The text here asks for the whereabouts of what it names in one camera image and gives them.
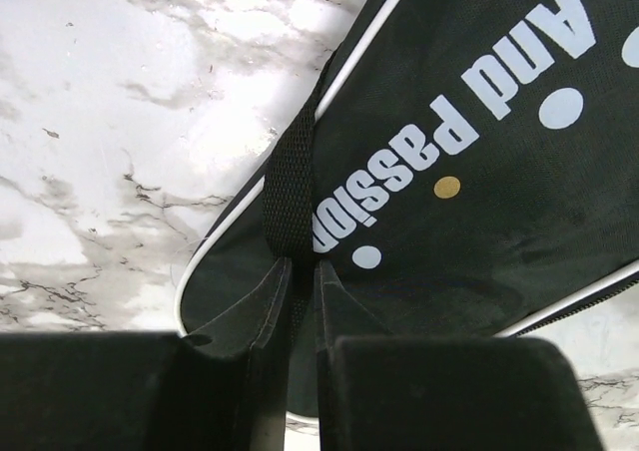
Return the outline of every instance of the polka dot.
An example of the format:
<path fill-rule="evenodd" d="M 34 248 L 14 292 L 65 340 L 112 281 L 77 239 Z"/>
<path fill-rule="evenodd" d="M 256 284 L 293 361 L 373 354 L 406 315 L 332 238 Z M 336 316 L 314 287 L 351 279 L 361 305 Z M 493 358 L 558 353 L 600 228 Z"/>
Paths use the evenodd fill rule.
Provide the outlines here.
<path fill-rule="evenodd" d="M 444 177 L 435 184 L 434 191 L 440 199 L 452 199 L 461 190 L 461 182 L 457 177 Z"/>
<path fill-rule="evenodd" d="M 628 67 L 639 69 L 639 27 L 628 36 L 623 44 L 621 58 Z"/>
<path fill-rule="evenodd" d="M 561 130 L 574 124 L 583 112 L 583 96 L 577 89 L 554 91 L 539 107 L 539 121 L 550 130 Z"/>
<path fill-rule="evenodd" d="M 361 246 L 352 254 L 352 262 L 364 269 L 377 268 L 381 263 L 381 251 L 374 246 Z"/>

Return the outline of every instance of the white dot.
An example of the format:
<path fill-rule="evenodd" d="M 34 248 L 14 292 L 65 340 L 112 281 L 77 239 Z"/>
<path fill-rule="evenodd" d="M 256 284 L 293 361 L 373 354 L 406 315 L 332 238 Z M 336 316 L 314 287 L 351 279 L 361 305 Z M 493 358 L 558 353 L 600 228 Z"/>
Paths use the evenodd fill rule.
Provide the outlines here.
<path fill-rule="evenodd" d="M 361 246 L 352 254 L 352 262 L 360 268 L 376 268 L 381 263 L 381 251 L 374 246 Z"/>
<path fill-rule="evenodd" d="M 539 107 L 539 121 L 551 130 L 560 130 L 574 124 L 583 112 L 583 96 L 576 89 L 554 91 Z"/>
<path fill-rule="evenodd" d="M 623 44 L 621 58 L 627 66 L 639 69 L 639 27 L 628 36 Z"/>

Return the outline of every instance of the white trim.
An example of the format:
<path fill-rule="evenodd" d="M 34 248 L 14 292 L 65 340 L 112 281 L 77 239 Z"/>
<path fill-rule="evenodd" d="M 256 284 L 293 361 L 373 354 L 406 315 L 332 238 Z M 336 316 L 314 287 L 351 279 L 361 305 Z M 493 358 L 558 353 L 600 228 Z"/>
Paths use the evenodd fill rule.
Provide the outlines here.
<path fill-rule="evenodd" d="M 612 286 L 619 281 L 632 276 L 633 274 L 639 273 L 639 260 L 624 266 L 621 269 L 618 269 L 614 273 L 609 274 L 608 276 L 595 281 L 594 283 L 589 284 L 588 286 L 581 288 L 579 291 L 572 293 L 570 296 L 566 296 L 563 299 L 560 299 L 556 303 L 551 304 L 550 306 L 537 311 L 529 316 L 526 316 L 524 319 L 519 321 L 518 323 L 513 324 L 512 326 L 507 327 L 503 331 L 495 334 L 496 337 L 505 337 L 512 336 L 520 331 L 523 331 L 530 326 L 533 326 L 544 319 L 552 316 L 553 314 L 561 311 L 562 309 L 567 308 L 579 301 L 592 296 L 595 293 L 598 293 L 602 289 L 607 288 L 608 286 Z"/>
<path fill-rule="evenodd" d="M 375 35 L 377 35 L 377 32 L 379 32 L 379 29 L 381 29 L 381 26 L 385 23 L 386 19 L 390 16 L 390 13 L 394 10 L 399 1 L 400 0 L 386 0 L 379 8 L 379 11 L 375 15 L 374 19 L 372 19 L 364 33 L 361 35 L 361 38 L 357 42 L 357 45 L 355 45 L 355 47 L 352 49 L 352 52 L 346 59 L 343 67 L 339 70 L 337 76 L 330 84 L 330 87 L 328 87 L 328 90 L 319 102 L 318 109 L 316 110 L 316 120 L 320 119 L 328 106 L 332 103 L 335 95 L 337 95 L 337 92 L 339 92 L 343 84 L 346 82 L 346 79 L 372 42 L 372 39 L 374 39 Z M 200 246 L 198 251 L 189 261 L 189 264 L 187 265 L 184 273 L 182 274 L 182 277 L 180 278 L 180 281 L 178 282 L 174 303 L 174 317 L 177 323 L 178 334 L 180 336 L 185 336 L 187 334 L 184 322 L 182 321 L 182 316 L 180 315 L 180 303 L 182 302 L 182 295 L 184 294 L 184 290 L 187 287 L 189 278 L 191 278 L 191 275 L 195 271 L 198 264 L 200 264 L 200 261 L 202 261 L 202 258 L 204 258 L 204 256 L 209 252 L 213 245 L 216 244 L 218 239 L 220 239 L 220 237 L 227 231 L 227 229 L 229 229 L 233 222 L 249 207 L 253 200 L 262 192 L 263 188 L 264 178 L 261 178 L 260 181 L 257 182 L 247 193 L 247 195 L 233 208 L 229 215 L 216 227 L 216 229 L 204 241 L 204 243 L 202 243 L 202 246 Z"/>

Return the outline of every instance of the marble surface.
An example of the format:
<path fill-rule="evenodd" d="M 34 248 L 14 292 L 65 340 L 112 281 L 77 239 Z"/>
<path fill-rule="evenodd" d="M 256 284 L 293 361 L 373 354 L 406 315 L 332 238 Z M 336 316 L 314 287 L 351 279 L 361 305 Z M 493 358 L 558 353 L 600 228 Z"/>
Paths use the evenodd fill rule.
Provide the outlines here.
<path fill-rule="evenodd" d="M 174 329 L 190 254 L 363 2 L 0 0 L 0 330 Z M 639 450 L 639 289 L 535 334 Z"/>

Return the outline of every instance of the black strap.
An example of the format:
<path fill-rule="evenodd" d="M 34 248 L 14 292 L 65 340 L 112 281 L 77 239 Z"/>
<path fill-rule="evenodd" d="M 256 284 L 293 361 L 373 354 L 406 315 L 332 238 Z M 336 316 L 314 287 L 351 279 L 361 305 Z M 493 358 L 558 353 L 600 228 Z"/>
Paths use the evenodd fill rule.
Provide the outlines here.
<path fill-rule="evenodd" d="M 324 65 L 311 96 L 275 146 L 265 172 L 264 233 L 277 258 L 304 268 L 313 253 L 313 138 L 316 109 L 334 53 Z"/>

